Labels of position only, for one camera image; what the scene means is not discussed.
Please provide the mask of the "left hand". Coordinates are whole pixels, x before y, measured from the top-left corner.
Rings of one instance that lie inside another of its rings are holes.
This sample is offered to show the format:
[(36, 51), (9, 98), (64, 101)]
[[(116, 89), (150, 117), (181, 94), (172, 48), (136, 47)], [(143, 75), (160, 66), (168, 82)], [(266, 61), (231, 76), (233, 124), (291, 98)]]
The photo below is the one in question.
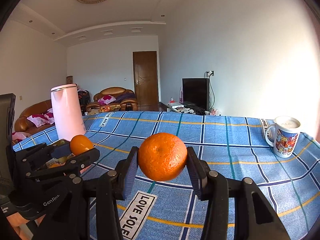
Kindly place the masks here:
[(7, 217), (7, 220), (13, 227), (13, 229), (16, 231), (16, 233), (19, 235), (20, 239), (22, 240), (30, 240), (31, 237), (29, 237), (21, 228), (20, 226), (22, 224), (27, 224), (29, 220), (23, 218), (19, 213), (12, 214)]

